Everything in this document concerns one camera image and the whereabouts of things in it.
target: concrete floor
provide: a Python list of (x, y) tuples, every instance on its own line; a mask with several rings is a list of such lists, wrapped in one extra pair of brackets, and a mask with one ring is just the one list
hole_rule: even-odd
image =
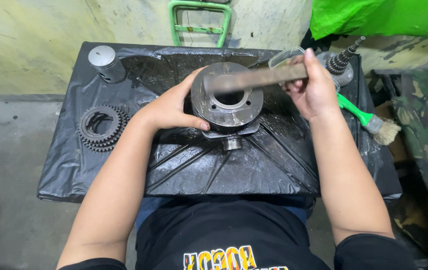
[[(54, 269), (79, 205), (41, 201), (35, 193), (60, 102), (0, 102), (0, 270)], [(318, 201), (307, 221), (311, 250), (333, 268), (334, 242)], [(134, 269), (135, 233), (127, 268)]]

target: plastic container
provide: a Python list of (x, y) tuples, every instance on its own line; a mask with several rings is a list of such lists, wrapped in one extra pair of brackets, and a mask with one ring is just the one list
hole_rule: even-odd
[[(299, 46), (294, 48), (285, 49), (282, 52), (274, 55), (271, 59), (269, 59), (268, 65), (270, 68), (280, 67), (286, 64), (287, 60), (293, 58), (297, 55), (304, 54), (305, 50)], [(332, 79), (335, 84), (335, 91), (338, 93), (341, 90), (341, 85), (335, 80)]]

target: piston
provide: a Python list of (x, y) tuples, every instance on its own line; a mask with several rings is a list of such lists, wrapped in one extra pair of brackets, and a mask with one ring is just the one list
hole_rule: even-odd
[(239, 89), (228, 94), (207, 94), (204, 88), (206, 75), (231, 76), (232, 73), (246, 72), (243, 65), (223, 62), (212, 64), (201, 70), (191, 87), (192, 110), (194, 115), (211, 125), (210, 131), (203, 131), (205, 138), (222, 141), (225, 151), (242, 147), (241, 138), (257, 132), (264, 94), (261, 88)]
[(109, 46), (97, 46), (89, 52), (89, 62), (97, 70), (99, 76), (110, 84), (118, 83), (126, 77), (126, 69)]

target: fingernail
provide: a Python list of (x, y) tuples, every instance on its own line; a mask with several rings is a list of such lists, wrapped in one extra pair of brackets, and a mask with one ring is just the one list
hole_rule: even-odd
[(316, 55), (314, 54), (314, 50), (312, 48), (308, 48), (306, 50), (306, 53), (304, 54), (306, 56), (306, 58), (312, 58), (315, 57)]
[(208, 131), (209, 130), (209, 124), (208, 123), (200, 124), (200, 129)]

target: green metal frame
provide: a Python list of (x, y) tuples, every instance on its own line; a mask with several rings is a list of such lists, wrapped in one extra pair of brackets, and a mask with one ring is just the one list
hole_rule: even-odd
[[(177, 11), (179, 9), (188, 10), (209, 10), (224, 13), (224, 20), (222, 22), (222, 28), (212, 27), (196, 27), (196, 26), (183, 26), (177, 24)], [(227, 37), (227, 30), (229, 29), (229, 23), (231, 22), (232, 9), (229, 4), (217, 4), (197, 1), (185, 1), (185, 0), (171, 0), (169, 2), (169, 19), (171, 21), (171, 33), (172, 41), (174, 46), (181, 46), (181, 40), (179, 38), (178, 31), (189, 31), (189, 32), (202, 32), (202, 33), (213, 33), (220, 34), (219, 40), (217, 40), (217, 48), (224, 46), (225, 38)]]

